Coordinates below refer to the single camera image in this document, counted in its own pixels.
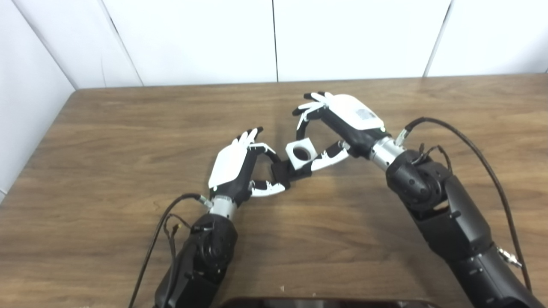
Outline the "white and black right hand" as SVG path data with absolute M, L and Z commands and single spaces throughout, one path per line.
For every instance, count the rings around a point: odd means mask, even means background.
M 293 110 L 293 116 L 299 116 L 296 127 L 296 139 L 305 138 L 310 121 L 321 120 L 327 127 L 339 135 L 342 140 L 325 149 L 311 162 L 304 164 L 304 172 L 314 172 L 334 165 L 352 156 L 373 160 L 377 154 L 376 144 L 385 138 L 391 138 L 384 122 L 364 103 L 347 94 L 313 92 L 304 94 L 308 103 Z

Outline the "white and black left hand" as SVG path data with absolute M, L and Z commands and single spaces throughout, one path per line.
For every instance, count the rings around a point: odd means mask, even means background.
M 288 182 L 252 179 L 258 156 L 265 155 L 272 163 L 281 161 L 268 144 L 256 142 L 263 130 L 256 127 L 244 131 L 217 154 L 208 180 L 211 198 L 227 197 L 239 207 L 252 197 L 276 195 L 290 189 Z

